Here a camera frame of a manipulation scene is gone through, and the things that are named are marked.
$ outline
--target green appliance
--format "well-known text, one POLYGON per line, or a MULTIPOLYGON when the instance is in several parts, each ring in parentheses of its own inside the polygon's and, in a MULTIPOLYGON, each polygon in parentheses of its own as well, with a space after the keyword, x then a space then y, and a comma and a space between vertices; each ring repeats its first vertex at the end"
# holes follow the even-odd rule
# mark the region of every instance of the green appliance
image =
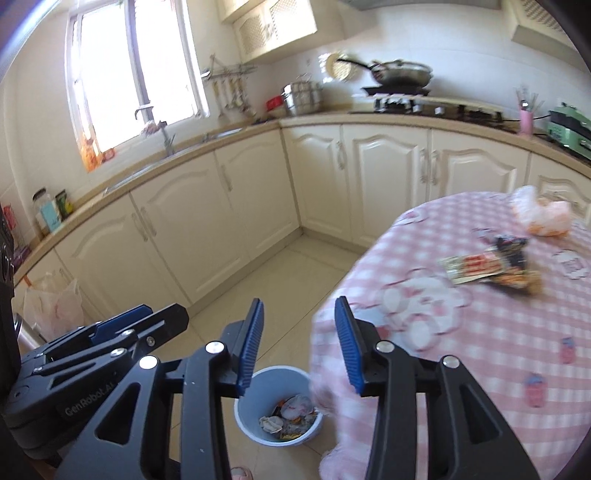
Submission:
POLYGON ((574 106, 550 110, 548 136, 576 157, 591 161, 591 120, 574 106))

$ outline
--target snack wrapper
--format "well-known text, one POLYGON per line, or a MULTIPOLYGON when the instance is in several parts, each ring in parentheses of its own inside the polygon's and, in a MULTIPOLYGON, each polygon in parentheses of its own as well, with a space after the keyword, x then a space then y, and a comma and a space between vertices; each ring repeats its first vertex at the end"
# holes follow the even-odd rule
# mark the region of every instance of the snack wrapper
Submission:
POLYGON ((527 238, 500 235, 482 254, 444 258, 439 263, 454 285, 484 279, 537 294, 541 291, 541 274, 528 268, 523 252, 527 242, 527 238))

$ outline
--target wok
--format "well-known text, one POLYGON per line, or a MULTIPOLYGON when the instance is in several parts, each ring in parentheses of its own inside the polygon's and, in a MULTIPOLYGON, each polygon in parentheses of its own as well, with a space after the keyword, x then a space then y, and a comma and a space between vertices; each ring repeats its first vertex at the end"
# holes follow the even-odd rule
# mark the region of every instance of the wok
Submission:
POLYGON ((371 64, 351 59, 338 59, 344 63, 352 63, 369 70, 376 82, 385 87, 395 85, 412 85, 420 88, 426 87, 433 77, 433 69, 422 63, 413 61, 395 60, 386 63, 375 61, 371 64))

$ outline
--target kitchen cabinet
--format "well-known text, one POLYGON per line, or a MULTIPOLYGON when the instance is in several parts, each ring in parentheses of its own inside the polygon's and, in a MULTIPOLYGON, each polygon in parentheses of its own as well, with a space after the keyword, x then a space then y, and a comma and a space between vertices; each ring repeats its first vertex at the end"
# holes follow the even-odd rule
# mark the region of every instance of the kitchen cabinet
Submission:
POLYGON ((265 0, 217 0, 222 23, 231 24, 265 0))
MULTIPOLYGON (((244 193, 246 186, 235 182, 244 193)), ((158 252, 192 303, 248 263, 244 234, 213 153, 146 182, 131 196, 158 252)))
POLYGON ((80 225, 55 250, 107 317, 143 303, 155 311, 172 303, 189 304, 129 196, 80 225))
POLYGON ((573 213, 591 226, 591 180, 539 155, 532 154, 528 184, 550 200, 566 200, 573 213))
POLYGON ((344 38, 336 0, 266 0, 233 28, 245 63, 272 63, 344 38))
POLYGON ((484 138, 433 130, 429 200, 461 192, 510 193, 525 184, 529 152, 484 138))
POLYGON ((257 135, 215 155, 254 259, 299 227, 281 134, 257 135))
POLYGON ((353 242, 370 247, 427 198, 428 130, 345 125, 353 242))
POLYGON ((303 226, 351 241, 349 187, 340 126, 283 130, 303 226))
MULTIPOLYGON (((68 272, 54 250, 50 250, 32 269, 27 272, 28 281, 35 286, 46 274, 54 277, 54 282, 59 288, 66 288, 74 277, 68 272)), ((25 302, 25 292, 28 288, 27 282, 21 280, 15 287, 15 296, 12 299, 12 308, 14 312, 22 315, 22 309, 25 302)), ((96 308, 84 289, 79 287, 82 297, 82 310, 84 312, 84 325, 90 325, 94 322, 106 320, 106 316, 96 308)))

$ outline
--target cabinet handle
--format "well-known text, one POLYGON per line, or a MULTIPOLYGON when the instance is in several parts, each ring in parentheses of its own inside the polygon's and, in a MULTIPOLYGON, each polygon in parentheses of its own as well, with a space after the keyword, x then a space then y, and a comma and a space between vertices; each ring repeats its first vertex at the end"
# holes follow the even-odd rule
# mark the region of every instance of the cabinet handle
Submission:
POLYGON ((338 141, 336 143, 336 146, 337 146, 336 161, 339 165, 339 170, 344 170, 346 167, 346 164, 345 164, 345 152, 343 152, 343 144, 342 144, 342 142, 338 141))
POLYGON ((140 208, 139 211, 142 213, 142 216, 144 217, 146 225, 148 225, 148 230, 150 230, 150 233, 153 236, 156 236, 156 233, 157 233, 156 229, 154 228, 154 224, 152 223, 152 220, 148 216, 148 211, 146 210, 146 207, 140 208))
POLYGON ((226 187, 228 188, 228 192, 231 192, 234 187, 232 186, 232 181, 230 180, 230 175, 228 175, 228 170, 226 169, 225 165, 222 165, 222 175, 223 179, 226 182, 226 187))
POLYGON ((421 149, 421 183, 427 183, 427 149, 421 149))
POLYGON ((431 185, 437 186, 439 183, 439 179, 437 178, 437 165, 439 163, 439 152, 437 150, 433 150, 433 156, 431 158, 431 173, 433 178, 431 179, 431 185))
POLYGON ((148 239, 148 235, 146 234, 144 227, 142 226, 141 222, 139 221, 138 216, 135 213, 131 214, 131 218, 134 221, 134 225, 137 228, 139 234, 142 236, 142 238, 144 239, 144 242, 147 242, 148 239))

